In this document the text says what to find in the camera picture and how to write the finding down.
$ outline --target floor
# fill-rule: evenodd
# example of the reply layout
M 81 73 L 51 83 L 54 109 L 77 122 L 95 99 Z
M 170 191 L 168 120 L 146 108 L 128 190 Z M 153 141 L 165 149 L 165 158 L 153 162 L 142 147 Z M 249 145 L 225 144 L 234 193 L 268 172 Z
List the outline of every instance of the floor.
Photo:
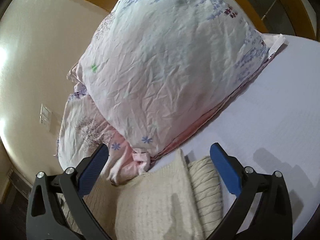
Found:
M 13 186 L 4 204 L 0 204 L 0 238 L 27 240 L 26 216 L 28 200 Z
M 268 28 L 270 33 L 282 33 L 288 35 L 295 35 L 295 31 L 292 27 L 289 17 L 284 9 L 284 6 L 279 0 L 248 0 L 254 7 L 260 18 L 263 19 L 264 24 Z M 320 14 L 320 2 L 319 0 L 308 0 L 313 10 Z M 311 19 L 314 25 L 314 31 L 316 33 L 317 20 L 314 13 L 311 12 Z

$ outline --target bed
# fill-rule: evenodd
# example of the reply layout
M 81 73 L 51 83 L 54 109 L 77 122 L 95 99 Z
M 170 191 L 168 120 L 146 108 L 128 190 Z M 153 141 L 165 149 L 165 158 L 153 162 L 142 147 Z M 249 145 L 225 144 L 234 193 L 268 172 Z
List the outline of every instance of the bed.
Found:
M 243 166 L 267 174 L 280 170 L 290 195 L 295 238 L 320 203 L 320 43 L 285 37 L 289 45 L 181 148 L 193 161 L 219 142 Z M 152 171 L 172 160 L 173 155 L 163 157 Z M 226 214 L 235 197 L 226 187 L 222 195 Z M 253 217 L 257 197 L 241 231 Z

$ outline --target metal screw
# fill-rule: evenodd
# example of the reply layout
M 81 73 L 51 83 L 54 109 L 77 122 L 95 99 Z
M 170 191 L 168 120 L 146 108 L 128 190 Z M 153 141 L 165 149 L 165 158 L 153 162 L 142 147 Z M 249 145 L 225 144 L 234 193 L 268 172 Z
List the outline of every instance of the metal screw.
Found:
M 37 177 L 38 177 L 39 179 L 41 179 L 43 176 L 44 176 L 44 172 L 43 172 L 43 171 L 40 171 L 40 172 L 37 174 Z
M 282 173 L 280 171 L 276 171 L 275 172 L 275 176 L 278 177 L 278 178 L 281 178 L 282 177 Z
M 245 167 L 244 170 L 246 173 L 253 173 L 253 168 L 250 166 Z
M 69 167 L 66 169 L 66 174 L 72 174 L 75 171 L 75 168 Z

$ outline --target blue clamp pad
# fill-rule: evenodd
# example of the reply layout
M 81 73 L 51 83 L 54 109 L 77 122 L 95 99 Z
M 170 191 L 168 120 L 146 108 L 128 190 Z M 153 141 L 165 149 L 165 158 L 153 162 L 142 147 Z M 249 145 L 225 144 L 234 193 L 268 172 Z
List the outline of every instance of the blue clamp pad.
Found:
M 80 198 L 90 193 L 108 158 L 109 150 L 105 144 L 98 147 L 97 151 L 93 153 L 92 159 L 78 180 L 78 195 Z
M 242 191 L 242 186 L 241 177 L 230 162 L 230 158 L 234 157 L 228 156 L 219 143 L 215 143 L 210 147 L 210 158 L 217 168 L 224 184 L 227 186 L 228 191 L 238 197 Z

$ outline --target blue flower print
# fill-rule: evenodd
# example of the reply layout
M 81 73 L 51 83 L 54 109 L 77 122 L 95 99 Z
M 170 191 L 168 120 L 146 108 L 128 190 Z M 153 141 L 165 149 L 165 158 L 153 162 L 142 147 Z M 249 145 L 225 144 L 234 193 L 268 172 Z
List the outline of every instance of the blue flower print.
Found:
M 148 138 L 148 136 L 143 136 L 141 141 L 143 141 L 143 143 L 150 143 L 152 142 L 152 138 Z
M 120 150 L 120 143 L 113 143 L 111 144 L 111 149 L 113 150 Z
M 88 92 L 86 88 L 83 90 L 77 91 L 69 96 L 68 102 L 73 100 L 74 98 L 81 99 L 83 96 L 86 96 L 87 94 Z

